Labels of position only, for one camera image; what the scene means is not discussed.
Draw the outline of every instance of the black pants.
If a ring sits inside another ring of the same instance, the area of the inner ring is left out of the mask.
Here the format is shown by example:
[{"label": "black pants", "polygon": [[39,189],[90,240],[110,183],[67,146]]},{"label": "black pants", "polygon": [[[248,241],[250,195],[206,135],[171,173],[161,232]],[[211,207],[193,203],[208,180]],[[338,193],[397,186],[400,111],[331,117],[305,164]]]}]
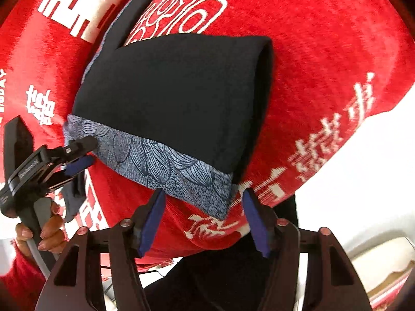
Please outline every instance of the black pants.
[{"label": "black pants", "polygon": [[[274,210],[298,226],[294,196]],[[248,234],[228,249],[183,258],[144,291],[151,311],[256,311],[269,269]]]}]

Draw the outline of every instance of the screw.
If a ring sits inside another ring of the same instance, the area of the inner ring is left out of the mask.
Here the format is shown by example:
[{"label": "screw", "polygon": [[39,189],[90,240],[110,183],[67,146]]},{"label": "screw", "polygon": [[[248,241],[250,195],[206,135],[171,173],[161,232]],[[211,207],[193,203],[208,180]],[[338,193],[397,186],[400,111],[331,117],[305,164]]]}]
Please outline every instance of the screw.
[{"label": "screw", "polygon": [[288,222],[288,220],[287,219],[285,219],[285,218],[279,218],[278,220],[277,220],[277,225],[279,225],[280,227],[285,227],[286,225],[288,225],[289,224],[289,222]]},{"label": "screw", "polygon": [[126,218],[125,220],[122,220],[120,223],[120,226],[122,227],[129,227],[131,226],[132,221],[129,218]]},{"label": "screw", "polygon": [[87,227],[80,227],[76,233],[78,235],[85,235],[87,232],[89,232]]},{"label": "screw", "polygon": [[329,236],[331,234],[331,230],[329,228],[327,228],[327,227],[320,228],[320,232],[324,236]]}]

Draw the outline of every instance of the red sleeve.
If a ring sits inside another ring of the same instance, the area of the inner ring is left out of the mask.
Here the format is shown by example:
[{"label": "red sleeve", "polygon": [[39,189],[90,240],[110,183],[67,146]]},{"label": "red sleeve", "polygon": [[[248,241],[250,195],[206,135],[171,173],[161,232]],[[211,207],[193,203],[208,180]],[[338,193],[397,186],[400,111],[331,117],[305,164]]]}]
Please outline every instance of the red sleeve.
[{"label": "red sleeve", "polygon": [[22,311],[34,311],[45,278],[39,268],[29,261],[15,245],[16,258],[5,276],[0,276],[10,295]]}]

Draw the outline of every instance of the leaf pattern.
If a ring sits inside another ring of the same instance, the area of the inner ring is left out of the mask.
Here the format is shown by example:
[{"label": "leaf pattern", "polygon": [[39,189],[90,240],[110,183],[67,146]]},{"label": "leaf pattern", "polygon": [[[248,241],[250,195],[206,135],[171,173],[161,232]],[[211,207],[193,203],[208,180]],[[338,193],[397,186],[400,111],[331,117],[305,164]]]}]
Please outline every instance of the leaf pattern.
[{"label": "leaf pattern", "polygon": [[64,124],[67,141],[94,136],[95,155],[108,167],[143,186],[162,188],[209,216],[225,219],[236,193],[232,174],[157,141],[118,131],[70,114]]}]

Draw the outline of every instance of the red cloth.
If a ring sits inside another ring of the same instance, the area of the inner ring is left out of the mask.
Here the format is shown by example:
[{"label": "red cloth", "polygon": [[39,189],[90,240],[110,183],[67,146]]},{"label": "red cloth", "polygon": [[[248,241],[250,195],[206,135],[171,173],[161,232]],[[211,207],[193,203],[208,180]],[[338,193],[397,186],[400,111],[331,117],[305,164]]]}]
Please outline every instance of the red cloth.
[{"label": "red cloth", "polygon": [[[20,0],[0,29],[2,125],[22,115],[36,147],[63,143],[61,126],[105,29],[101,20],[118,0],[86,1]],[[271,206],[312,177],[364,118],[391,110],[415,80],[414,41],[388,0],[154,0],[129,41],[190,31],[273,40],[271,99],[240,187],[253,187]],[[89,227],[113,226],[151,195],[100,162],[89,174],[89,208],[78,217]],[[239,194],[225,221],[168,197],[140,263],[226,248],[247,232]]]},{"label": "red cloth", "polygon": [[29,261],[14,243],[16,258],[5,276],[0,276],[21,311],[33,311],[45,284],[39,268]]}]

